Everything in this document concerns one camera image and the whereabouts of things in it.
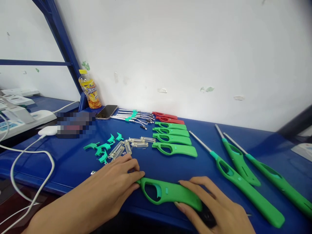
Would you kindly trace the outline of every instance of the white wall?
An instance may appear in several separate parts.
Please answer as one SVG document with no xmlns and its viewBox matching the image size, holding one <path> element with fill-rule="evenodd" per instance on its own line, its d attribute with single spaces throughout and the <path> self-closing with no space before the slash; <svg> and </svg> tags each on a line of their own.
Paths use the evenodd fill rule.
<svg viewBox="0 0 312 234">
<path fill-rule="evenodd" d="M 104 104 L 269 131 L 311 104 L 309 0 L 266 0 L 264 5 L 263 0 L 55 1 L 77 59 L 89 62 Z M 23 54 L 35 50 L 32 59 L 59 61 L 52 34 L 37 22 L 41 17 L 46 24 L 32 1 L 4 1 L 16 6 L 11 2 L 18 2 L 20 10 L 8 15 L 0 9 L 10 20 L 29 16 L 26 12 L 32 17 L 6 24 L 21 25 L 19 38 L 28 41 L 25 33 L 38 38 Z M 1 20 L 2 34 L 6 24 Z M 37 51 L 40 43 L 51 47 Z M 44 78 L 48 84 L 54 80 Z M 70 80 L 67 88 L 76 90 Z M 215 89 L 203 94 L 202 86 Z M 235 95 L 245 100 L 235 101 Z"/>
<path fill-rule="evenodd" d="M 64 62 L 43 14 L 32 0 L 1 0 L 0 59 Z M 71 101 L 80 97 L 64 66 L 0 65 L 0 89 L 10 88 L 36 88 L 42 96 Z"/>
</svg>

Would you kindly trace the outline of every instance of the transparent piezo igniter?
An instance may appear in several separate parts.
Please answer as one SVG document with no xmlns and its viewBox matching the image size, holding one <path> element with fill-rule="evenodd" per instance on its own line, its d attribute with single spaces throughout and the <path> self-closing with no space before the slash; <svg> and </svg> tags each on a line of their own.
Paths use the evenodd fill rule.
<svg viewBox="0 0 312 234">
<path fill-rule="evenodd" d="M 144 143 L 131 143 L 132 147 L 148 147 L 149 143 L 148 142 L 144 142 Z"/>
<path fill-rule="evenodd" d="M 114 156 L 115 156 L 115 154 L 118 152 L 118 150 L 120 149 L 120 147 L 122 147 L 123 146 L 123 141 L 120 141 L 117 145 L 116 145 L 116 147 L 110 152 L 110 154 L 109 154 L 109 158 L 113 158 Z"/>
<path fill-rule="evenodd" d="M 155 138 L 150 137 L 141 137 L 141 140 L 144 140 L 145 142 L 156 142 Z"/>
<path fill-rule="evenodd" d="M 113 160 L 118 158 L 123 153 L 123 151 L 124 151 L 124 147 L 122 146 L 122 147 L 119 148 L 118 152 L 114 155 Z"/>
<path fill-rule="evenodd" d="M 124 147 L 126 148 L 126 152 L 127 152 L 128 154 L 132 154 L 132 151 L 131 151 L 130 144 L 129 144 L 129 141 L 128 141 L 128 140 L 125 140 L 125 141 L 124 141 Z"/>
<path fill-rule="evenodd" d="M 136 138 L 130 138 L 129 137 L 129 142 L 131 142 L 131 143 L 144 143 L 145 141 L 142 139 L 136 139 Z"/>
</svg>

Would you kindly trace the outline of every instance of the wire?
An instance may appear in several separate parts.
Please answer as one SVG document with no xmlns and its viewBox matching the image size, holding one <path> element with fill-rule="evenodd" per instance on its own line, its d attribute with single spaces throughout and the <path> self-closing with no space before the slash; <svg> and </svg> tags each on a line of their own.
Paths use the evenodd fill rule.
<svg viewBox="0 0 312 234">
<path fill-rule="evenodd" d="M 77 102 L 79 102 L 79 101 L 72 102 L 72 103 L 70 103 L 70 104 L 68 104 L 68 105 L 66 105 L 66 106 L 64 106 L 64 107 L 62 107 L 61 109 L 58 109 L 57 111 L 53 111 L 52 113 L 55 114 L 56 112 L 59 112 L 59 111 L 65 109 L 66 107 L 68 107 L 68 106 L 70 106 L 70 105 L 72 105 L 72 104 L 74 104 L 74 103 L 77 103 Z"/>
<path fill-rule="evenodd" d="M 7 221 L 9 218 L 13 217 L 14 215 L 18 214 L 19 212 L 21 212 L 21 211 L 23 211 L 23 210 L 25 210 L 25 209 L 27 209 L 27 208 L 29 208 L 29 207 L 30 207 L 30 205 L 24 207 L 23 209 L 21 209 L 21 210 L 19 210 L 19 211 L 17 211 L 17 212 L 15 212 L 15 213 L 12 214 L 10 217 L 8 217 L 8 218 L 6 218 L 5 220 L 3 220 L 3 221 L 0 223 L 0 225 L 3 224 L 5 221 Z"/>
<path fill-rule="evenodd" d="M 0 114 L 0 117 L 3 118 L 3 120 L 4 120 L 5 123 L 7 124 L 6 133 L 5 133 L 5 135 L 4 135 L 4 136 L 1 138 L 1 140 L 0 140 L 0 141 L 2 141 L 2 140 L 7 136 L 7 134 L 9 133 L 9 131 L 10 131 L 9 129 L 10 129 L 10 128 L 9 128 L 9 123 L 8 123 L 8 121 L 6 120 L 6 118 L 4 118 L 3 115 L 1 115 L 1 114 Z M 15 190 L 17 191 L 17 193 L 18 193 L 19 195 L 21 195 L 24 199 L 26 199 L 26 200 L 28 200 L 28 201 L 31 202 L 31 204 L 28 206 L 27 212 L 26 212 L 21 218 L 19 218 L 17 221 L 15 221 L 11 226 L 9 226 L 6 230 L 4 230 L 1 234 L 6 233 L 6 232 L 7 232 L 8 230 L 10 230 L 14 225 L 16 225 L 19 221 L 21 221 L 23 218 L 25 218 L 26 215 L 28 215 L 28 213 L 30 212 L 31 208 L 32 208 L 35 204 L 36 204 L 36 205 L 39 204 L 39 203 L 36 202 L 36 200 L 37 200 L 37 198 L 38 198 L 38 196 L 39 196 L 41 190 L 43 189 L 43 187 L 45 186 L 45 184 L 47 183 L 48 179 L 50 178 L 50 176 L 51 176 L 52 173 L 53 173 L 55 164 L 54 164 L 54 160 L 53 160 L 53 158 L 52 158 L 52 156 L 50 155 L 49 152 L 47 152 L 47 151 L 27 151 L 27 149 L 28 149 L 29 147 L 31 147 L 33 144 L 35 144 L 36 142 L 38 142 L 39 140 L 41 140 L 41 139 L 44 138 L 45 136 L 46 136 L 46 135 L 42 135 L 42 136 L 39 137 L 36 141 L 34 141 L 32 144 L 30 144 L 28 147 L 26 147 L 26 149 L 24 149 L 24 150 L 12 149 L 12 148 L 5 147 L 5 146 L 0 145 L 0 147 L 2 147 L 2 148 L 4 148 L 4 149 L 8 149 L 8 150 L 12 150 L 12 151 L 21 152 L 21 153 L 17 156 L 17 158 L 14 160 L 14 162 L 13 162 L 13 164 L 12 164 L 11 171 L 10 171 L 10 178 L 11 178 L 12 185 L 13 185 L 13 187 L 15 188 Z M 22 156 L 22 154 L 25 153 L 25 152 L 27 152 L 27 153 L 46 153 L 47 156 L 49 157 L 49 159 L 50 159 L 50 161 L 51 161 L 51 165 L 52 165 L 52 166 L 51 166 L 50 173 L 48 174 L 48 176 L 46 177 L 46 179 L 44 180 L 44 182 L 42 183 L 42 185 L 41 185 L 40 188 L 38 189 L 38 191 L 37 191 L 37 193 L 36 193 L 36 195 L 35 195 L 35 197 L 34 197 L 33 200 L 31 200 L 30 198 L 26 197 L 26 196 L 19 190 L 19 188 L 16 186 L 16 183 L 15 183 L 15 181 L 14 181 L 14 166 L 15 166 L 17 160 L 18 160 L 18 159 Z"/>
</svg>

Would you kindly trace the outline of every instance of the hand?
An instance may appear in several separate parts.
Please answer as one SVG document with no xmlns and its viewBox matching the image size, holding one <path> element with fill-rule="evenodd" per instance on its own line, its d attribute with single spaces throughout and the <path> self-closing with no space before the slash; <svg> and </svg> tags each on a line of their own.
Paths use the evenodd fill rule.
<svg viewBox="0 0 312 234">
<path fill-rule="evenodd" d="M 130 154 L 118 157 L 37 212 L 25 233 L 90 233 L 118 214 L 144 175 Z"/>
<path fill-rule="evenodd" d="M 209 229 L 190 206 L 175 202 L 200 234 L 255 234 L 244 208 L 232 202 L 208 177 L 193 177 L 189 181 L 180 180 L 179 183 L 202 200 L 217 222 L 217 226 Z M 199 185 L 205 186 L 212 194 L 207 193 Z"/>
</svg>

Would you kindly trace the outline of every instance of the juice bottle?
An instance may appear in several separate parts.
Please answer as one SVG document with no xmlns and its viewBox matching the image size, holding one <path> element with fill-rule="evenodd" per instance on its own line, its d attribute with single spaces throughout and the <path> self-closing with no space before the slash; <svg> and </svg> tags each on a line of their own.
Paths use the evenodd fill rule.
<svg viewBox="0 0 312 234">
<path fill-rule="evenodd" d="M 100 108 L 102 104 L 98 98 L 97 88 L 93 79 L 88 76 L 87 70 L 79 70 L 79 73 L 81 74 L 79 77 L 79 83 L 88 99 L 89 107 L 91 109 Z"/>
</svg>

